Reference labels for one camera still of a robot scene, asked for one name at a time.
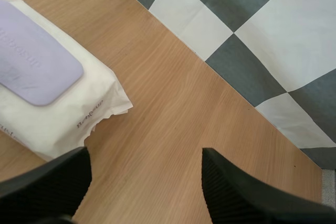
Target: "wooden table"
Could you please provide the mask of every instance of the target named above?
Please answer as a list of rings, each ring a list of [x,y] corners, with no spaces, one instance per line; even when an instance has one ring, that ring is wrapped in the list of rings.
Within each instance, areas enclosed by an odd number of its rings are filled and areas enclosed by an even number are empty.
[[[210,223],[202,147],[321,200],[321,169],[136,0],[25,0],[111,67],[134,108],[86,140],[93,182],[80,224]],[[0,134],[0,179],[43,161]]]

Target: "white floor tile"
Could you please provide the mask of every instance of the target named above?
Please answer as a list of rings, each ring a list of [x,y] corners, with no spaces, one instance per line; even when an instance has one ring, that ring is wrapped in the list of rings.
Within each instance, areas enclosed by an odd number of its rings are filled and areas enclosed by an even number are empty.
[[[179,35],[203,6],[200,0],[155,0],[149,11]]]
[[[298,148],[336,147],[288,93],[273,97],[256,109]]]
[[[235,34],[292,91],[336,68],[336,0],[270,0]]]
[[[205,61],[232,33],[204,5],[178,37]]]

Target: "checkered floor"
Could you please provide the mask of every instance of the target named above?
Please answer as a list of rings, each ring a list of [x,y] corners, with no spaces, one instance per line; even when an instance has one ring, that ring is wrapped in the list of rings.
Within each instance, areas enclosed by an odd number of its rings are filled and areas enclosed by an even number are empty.
[[[320,167],[336,168],[336,0],[139,0]]]

